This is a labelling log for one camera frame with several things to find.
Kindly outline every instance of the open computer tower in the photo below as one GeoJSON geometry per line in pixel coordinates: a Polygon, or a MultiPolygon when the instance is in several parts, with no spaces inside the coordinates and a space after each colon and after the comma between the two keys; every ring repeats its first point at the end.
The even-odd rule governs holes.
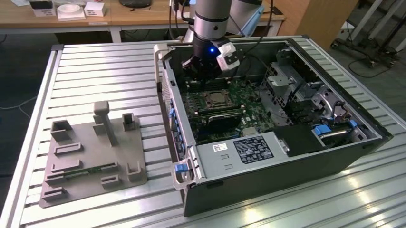
{"type": "Polygon", "coordinates": [[[184,216],[333,175],[391,139],[292,39],[266,38],[206,83],[182,68],[191,44],[168,50],[158,92],[184,216]]]}

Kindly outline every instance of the circuit board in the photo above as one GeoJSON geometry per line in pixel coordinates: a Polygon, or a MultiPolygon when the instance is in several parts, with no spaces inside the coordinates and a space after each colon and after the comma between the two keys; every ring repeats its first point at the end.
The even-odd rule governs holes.
{"type": "Polygon", "coordinates": [[[232,80],[227,82],[227,88],[182,93],[198,145],[263,133],[274,128],[270,113],[267,114],[255,90],[256,86],[250,81],[232,80]],[[220,130],[207,130],[204,126],[218,116],[228,117],[219,122],[220,130]]]}

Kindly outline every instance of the metal slotted table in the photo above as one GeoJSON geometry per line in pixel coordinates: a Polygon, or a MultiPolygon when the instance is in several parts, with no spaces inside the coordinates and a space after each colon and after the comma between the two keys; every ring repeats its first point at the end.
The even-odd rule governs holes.
{"type": "Polygon", "coordinates": [[[51,52],[0,227],[397,227],[406,224],[406,123],[312,42],[291,37],[394,135],[339,174],[183,217],[154,81],[159,42],[64,46],[51,52]],[[39,207],[51,122],[92,122],[92,102],[109,117],[140,119],[148,182],[51,208],[39,207]]]}

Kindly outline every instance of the wooden cabinet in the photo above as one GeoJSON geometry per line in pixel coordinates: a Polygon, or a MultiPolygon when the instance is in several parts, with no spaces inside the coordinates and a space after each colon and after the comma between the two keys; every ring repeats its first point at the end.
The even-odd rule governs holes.
{"type": "Polygon", "coordinates": [[[306,34],[327,50],[357,2],[358,0],[274,0],[275,7],[286,16],[278,36],[306,34]]]}

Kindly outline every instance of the white container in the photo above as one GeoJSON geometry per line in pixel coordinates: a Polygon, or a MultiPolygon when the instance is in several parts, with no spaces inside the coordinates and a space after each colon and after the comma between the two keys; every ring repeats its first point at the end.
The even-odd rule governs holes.
{"type": "Polygon", "coordinates": [[[57,7],[57,20],[69,21],[69,20],[84,20],[83,8],[75,4],[64,4],[57,7]]]}
{"type": "Polygon", "coordinates": [[[342,25],[342,29],[337,35],[337,38],[342,40],[347,40],[353,30],[354,30],[354,26],[349,22],[345,22],[342,25]]]}
{"type": "Polygon", "coordinates": [[[56,16],[55,4],[51,1],[31,1],[29,5],[36,17],[56,16]]]}
{"type": "Polygon", "coordinates": [[[104,17],[105,5],[101,2],[88,2],[84,7],[84,13],[87,16],[104,17]]]}

